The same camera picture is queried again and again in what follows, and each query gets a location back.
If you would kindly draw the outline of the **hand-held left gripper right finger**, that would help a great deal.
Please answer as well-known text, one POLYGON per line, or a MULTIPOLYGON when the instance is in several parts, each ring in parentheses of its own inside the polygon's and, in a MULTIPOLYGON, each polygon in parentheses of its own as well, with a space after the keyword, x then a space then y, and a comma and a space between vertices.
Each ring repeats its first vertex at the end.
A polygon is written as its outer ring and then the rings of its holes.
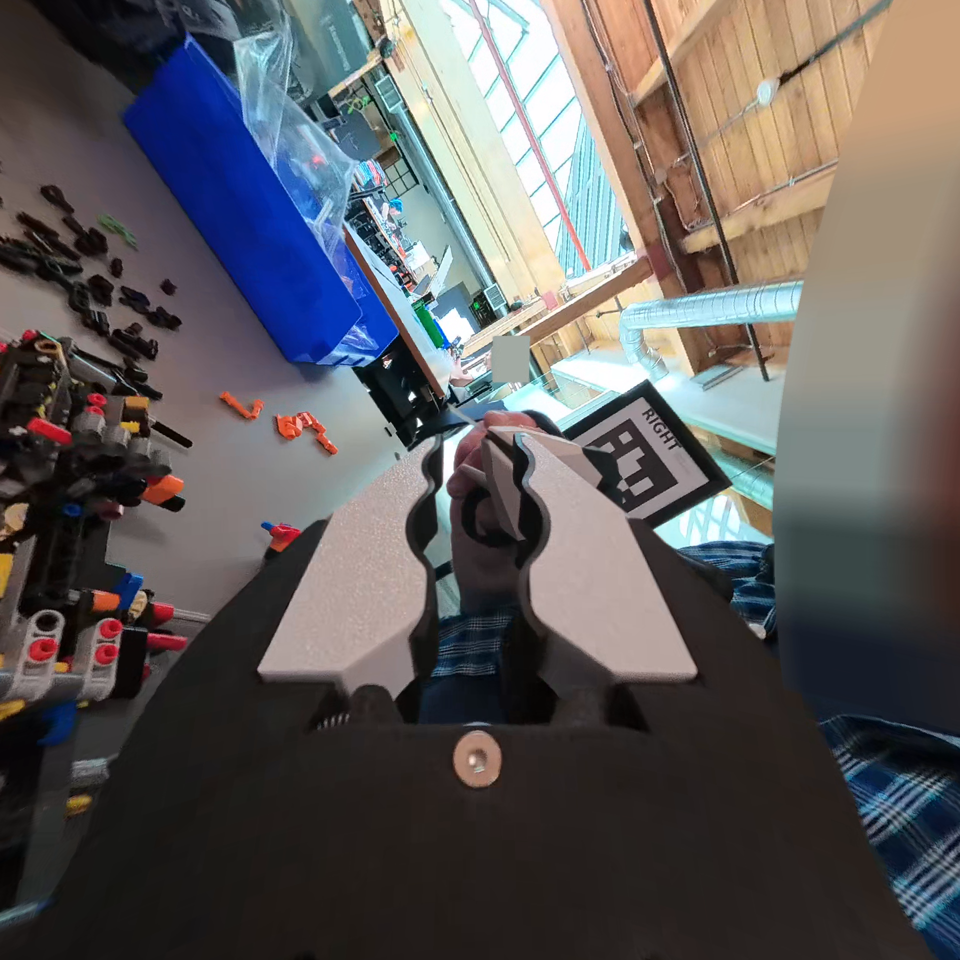
POLYGON ((698 669, 624 511, 531 433, 517 434, 528 555, 521 606, 561 697, 633 683, 679 685, 698 669))

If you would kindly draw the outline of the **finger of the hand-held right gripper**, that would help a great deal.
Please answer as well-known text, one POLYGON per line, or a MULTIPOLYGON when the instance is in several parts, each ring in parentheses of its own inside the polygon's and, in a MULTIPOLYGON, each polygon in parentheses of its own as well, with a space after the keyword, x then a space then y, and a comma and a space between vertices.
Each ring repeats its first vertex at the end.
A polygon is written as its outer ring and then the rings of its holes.
POLYGON ((579 444, 550 434, 534 434, 534 441, 546 448, 570 471, 577 474, 589 486, 599 489, 603 481, 600 470, 594 466, 587 451, 579 444))
POLYGON ((486 490, 500 529, 512 540, 524 540, 520 523, 522 494, 514 476, 515 438, 527 433, 526 426, 493 426, 481 441, 486 490))

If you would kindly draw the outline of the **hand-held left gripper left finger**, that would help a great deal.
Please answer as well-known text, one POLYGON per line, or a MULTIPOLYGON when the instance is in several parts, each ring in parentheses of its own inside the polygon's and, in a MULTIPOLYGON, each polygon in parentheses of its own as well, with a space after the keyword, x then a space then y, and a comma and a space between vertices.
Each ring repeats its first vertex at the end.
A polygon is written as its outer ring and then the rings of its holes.
POLYGON ((266 683, 327 683, 398 698, 436 662, 436 574, 426 547, 444 449, 427 438, 335 510, 263 654, 266 683))

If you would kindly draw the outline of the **person's right forearm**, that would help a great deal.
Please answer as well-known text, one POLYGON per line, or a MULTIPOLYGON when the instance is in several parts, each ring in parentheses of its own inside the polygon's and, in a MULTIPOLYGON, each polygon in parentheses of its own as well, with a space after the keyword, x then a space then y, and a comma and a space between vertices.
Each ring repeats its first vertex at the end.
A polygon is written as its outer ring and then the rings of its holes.
POLYGON ((518 635, 510 607, 459 613, 438 625, 438 656, 417 694, 419 725, 532 725, 553 695, 537 675, 534 650, 518 635))

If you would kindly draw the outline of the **cluster of orange lego pieces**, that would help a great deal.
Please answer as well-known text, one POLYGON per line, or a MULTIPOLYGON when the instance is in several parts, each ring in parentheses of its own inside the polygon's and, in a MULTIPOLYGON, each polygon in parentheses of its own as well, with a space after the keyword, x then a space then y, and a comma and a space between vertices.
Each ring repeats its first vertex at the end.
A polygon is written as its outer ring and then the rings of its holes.
POLYGON ((274 425, 284 441, 292 442, 302 436, 312 436, 327 455, 335 456, 339 452, 326 427, 313 414, 278 414, 274 418, 274 425))

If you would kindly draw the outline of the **partly built lego model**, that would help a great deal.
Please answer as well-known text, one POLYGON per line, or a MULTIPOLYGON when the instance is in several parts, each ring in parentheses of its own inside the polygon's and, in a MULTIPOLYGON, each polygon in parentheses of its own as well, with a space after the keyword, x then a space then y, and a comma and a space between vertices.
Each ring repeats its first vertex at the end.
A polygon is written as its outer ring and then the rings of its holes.
POLYGON ((36 329, 2 342, 2 759, 58 746, 80 707, 131 700, 180 652, 176 608, 109 561, 114 525, 186 502, 139 378, 36 329))

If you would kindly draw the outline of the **scattered black lego beams group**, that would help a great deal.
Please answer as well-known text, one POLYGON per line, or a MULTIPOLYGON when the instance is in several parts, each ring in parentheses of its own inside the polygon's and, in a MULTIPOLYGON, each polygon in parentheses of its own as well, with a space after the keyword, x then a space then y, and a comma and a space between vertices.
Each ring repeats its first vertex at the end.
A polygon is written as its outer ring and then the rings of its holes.
POLYGON ((98 223, 81 222, 60 186, 43 183, 37 192, 58 215, 60 225, 54 225, 51 216, 17 210, 13 232, 2 234, 2 269, 58 289, 78 324, 117 354, 115 361, 79 354, 83 361, 106 370, 111 380, 108 390, 161 402, 163 392, 151 382, 146 368, 159 358, 160 343, 153 334, 178 332, 182 320, 123 282, 125 263, 112 254, 108 233, 98 223))

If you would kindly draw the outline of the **person's right hand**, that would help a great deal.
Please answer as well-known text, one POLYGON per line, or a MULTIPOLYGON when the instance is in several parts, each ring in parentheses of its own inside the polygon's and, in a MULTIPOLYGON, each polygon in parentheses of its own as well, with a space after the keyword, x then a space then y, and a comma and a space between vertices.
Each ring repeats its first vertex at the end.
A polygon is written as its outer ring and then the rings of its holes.
POLYGON ((495 426, 561 435, 556 423, 539 411, 492 411, 460 440, 446 491, 451 499, 452 570, 465 615, 518 603, 518 544, 502 529, 494 502, 478 480, 485 474, 482 442, 495 426))

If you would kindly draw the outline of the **black equipment case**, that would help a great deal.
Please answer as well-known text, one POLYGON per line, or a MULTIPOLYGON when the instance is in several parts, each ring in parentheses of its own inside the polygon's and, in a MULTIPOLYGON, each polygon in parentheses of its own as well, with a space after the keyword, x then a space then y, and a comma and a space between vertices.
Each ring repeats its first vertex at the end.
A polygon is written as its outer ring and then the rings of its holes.
POLYGON ((441 397, 433 390, 400 340, 366 366, 354 366, 353 373, 406 450, 429 438, 474 426, 465 414, 454 412, 451 391, 441 397))

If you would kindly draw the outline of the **long white workbench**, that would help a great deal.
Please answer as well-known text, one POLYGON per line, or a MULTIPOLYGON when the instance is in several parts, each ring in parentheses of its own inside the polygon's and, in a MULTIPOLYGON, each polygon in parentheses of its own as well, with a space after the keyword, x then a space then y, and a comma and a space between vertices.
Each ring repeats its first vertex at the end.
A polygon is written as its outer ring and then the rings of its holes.
POLYGON ((393 278, 386 265, 374 255, 369 246, 356 236, 349 225, 343 228, 343 241, 371 289, 378 296, 390 320, 396 326, 432 393, 439 402, 444 402, 448 397, 453 369, 450 355, 432 342, 399 282, 393 278))

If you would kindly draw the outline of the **blue plastic bin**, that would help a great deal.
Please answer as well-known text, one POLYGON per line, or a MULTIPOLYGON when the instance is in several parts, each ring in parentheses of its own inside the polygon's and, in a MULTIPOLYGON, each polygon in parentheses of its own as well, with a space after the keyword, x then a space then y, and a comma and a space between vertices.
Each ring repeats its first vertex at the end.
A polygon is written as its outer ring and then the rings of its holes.
POLYGON ((249 133, 236 78, 194 38, 124 123, 287 361, 364 367, 397 338, 346 247, 345 220, 327 252, 249 133))

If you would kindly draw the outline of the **person's plaid shirt torso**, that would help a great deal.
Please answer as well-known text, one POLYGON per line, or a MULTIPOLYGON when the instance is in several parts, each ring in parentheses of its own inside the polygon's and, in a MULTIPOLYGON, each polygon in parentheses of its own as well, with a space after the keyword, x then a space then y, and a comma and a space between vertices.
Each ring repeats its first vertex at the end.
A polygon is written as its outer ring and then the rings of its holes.
MULTIPOLYGON (((774 544, 708 541, 677 553, 778 658, 774 544)), ((934 957, 957 959, 958 738, 832 705, 812 710, 901 910, 934 957)))

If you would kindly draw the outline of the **clear plastic bag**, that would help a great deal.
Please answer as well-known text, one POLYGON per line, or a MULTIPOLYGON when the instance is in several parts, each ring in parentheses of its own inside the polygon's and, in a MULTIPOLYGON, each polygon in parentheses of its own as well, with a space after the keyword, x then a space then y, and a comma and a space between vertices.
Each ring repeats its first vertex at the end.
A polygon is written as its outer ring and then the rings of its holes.
POLYGON ((357 162, 289 94, 295 49, 281 2, 265 2, 266 24, 233 42, 246 128, 318 243, 342 239, 357 162))

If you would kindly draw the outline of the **dark bag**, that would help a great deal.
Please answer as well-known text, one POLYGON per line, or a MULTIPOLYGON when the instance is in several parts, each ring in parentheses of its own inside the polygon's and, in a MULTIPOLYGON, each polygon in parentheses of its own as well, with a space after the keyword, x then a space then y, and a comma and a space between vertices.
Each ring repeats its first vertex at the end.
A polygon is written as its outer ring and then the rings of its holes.
POLYGON ((234 42, 254 24, 254 3, 242 1, 33 1, 31 5, 78 54, 127 90, 138 92, 194 39, 227 77, 235 74, 234 42))

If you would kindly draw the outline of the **silver ventilation duct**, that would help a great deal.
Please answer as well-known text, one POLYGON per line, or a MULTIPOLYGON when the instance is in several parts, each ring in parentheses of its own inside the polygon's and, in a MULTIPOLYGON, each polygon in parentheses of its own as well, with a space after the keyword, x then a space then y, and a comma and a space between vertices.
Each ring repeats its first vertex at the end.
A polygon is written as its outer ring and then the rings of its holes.
POLYGON ((793 322, 799 310, 803 292, 802 279, 783 280, 759 285, 737 285, 714 289, 677 298, 653 299, 627 306, 619 316, 619 342, 631 366, 641 367, 652 381, 666 375, 663 359, 654 354, 647 341, 650 330, 708 330, 737 327, 746 331, 746 344, 721 344, 716 353, 707 358, 705 371, 693 375, 695 381, 705 383, 709 378, 720 380, 712 373, 714 368, 736 370, 731 358, 749 350, 757 362, 764 380, 769 379, 767 357, 757 337, 757 325, 775 325, 793 322))

